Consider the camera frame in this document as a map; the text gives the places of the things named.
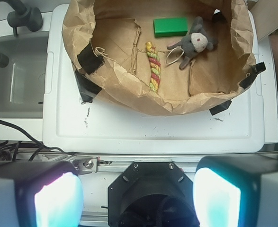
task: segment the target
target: green block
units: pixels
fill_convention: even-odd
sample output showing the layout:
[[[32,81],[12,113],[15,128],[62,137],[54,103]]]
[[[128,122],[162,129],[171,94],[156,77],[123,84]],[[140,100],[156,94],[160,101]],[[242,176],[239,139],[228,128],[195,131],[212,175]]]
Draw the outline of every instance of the green block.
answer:
[[[153,20],[154,37],[184,36],[188,32],[187,18],[162,18]]]

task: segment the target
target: metal bracket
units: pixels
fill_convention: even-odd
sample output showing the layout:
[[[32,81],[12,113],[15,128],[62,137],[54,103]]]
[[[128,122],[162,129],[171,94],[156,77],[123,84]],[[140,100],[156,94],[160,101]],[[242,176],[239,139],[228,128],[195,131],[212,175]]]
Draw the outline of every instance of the metal bracket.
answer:
[[[97,172],[97,158],[96,157],[84,157],[70,160],[74,168],[78,171],[78,175],[91,174]]]
[[[81,155],[43,155],[43,161],[68,161],[78,171],[78,175],[97,172],[98,158]]]

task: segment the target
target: screw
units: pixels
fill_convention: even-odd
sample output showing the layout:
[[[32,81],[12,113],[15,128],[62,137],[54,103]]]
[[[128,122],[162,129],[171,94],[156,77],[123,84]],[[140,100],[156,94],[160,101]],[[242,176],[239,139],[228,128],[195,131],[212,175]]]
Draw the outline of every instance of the screw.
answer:
[[[89,160],[85,161],[85,162],[83,163],[83,165],[84,165],[86,168],[91,169],[91,168],[93,167],[93,161],[91,161],[91,160],[89,159]]]
[[[79,170],[79,163],[75,163],[73,167],[78,171]]]
[[[175,165],[173,163],[169,163],[168,168],[169,169],[173,169],[175,167]]]

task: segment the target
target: white tray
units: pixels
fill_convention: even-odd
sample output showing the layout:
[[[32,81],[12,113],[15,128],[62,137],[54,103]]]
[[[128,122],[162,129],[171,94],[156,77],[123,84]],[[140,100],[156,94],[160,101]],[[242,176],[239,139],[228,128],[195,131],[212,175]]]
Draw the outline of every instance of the white tray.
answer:
[[[150,117],[101,102],[83,104],[62,39],[68,5],[52,15],[43,112],[43,142],[91,154],[205,154],[256,152],[264,144],[261,79],[228,110]],[[259,62],[258,43],[253,52]]]

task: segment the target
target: bolt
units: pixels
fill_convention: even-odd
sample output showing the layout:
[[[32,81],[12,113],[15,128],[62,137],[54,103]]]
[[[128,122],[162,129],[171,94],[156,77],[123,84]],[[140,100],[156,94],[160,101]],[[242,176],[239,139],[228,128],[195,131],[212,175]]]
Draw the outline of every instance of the bolt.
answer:
[[[173,169],[175,167],[175,165],[173,163],[169,163],[168,168],[169,169]]]
[[[87,160],[83,163],[83,165],[88,168],[88,169],[91,169],[93,167],[93,161],[92,160]]]

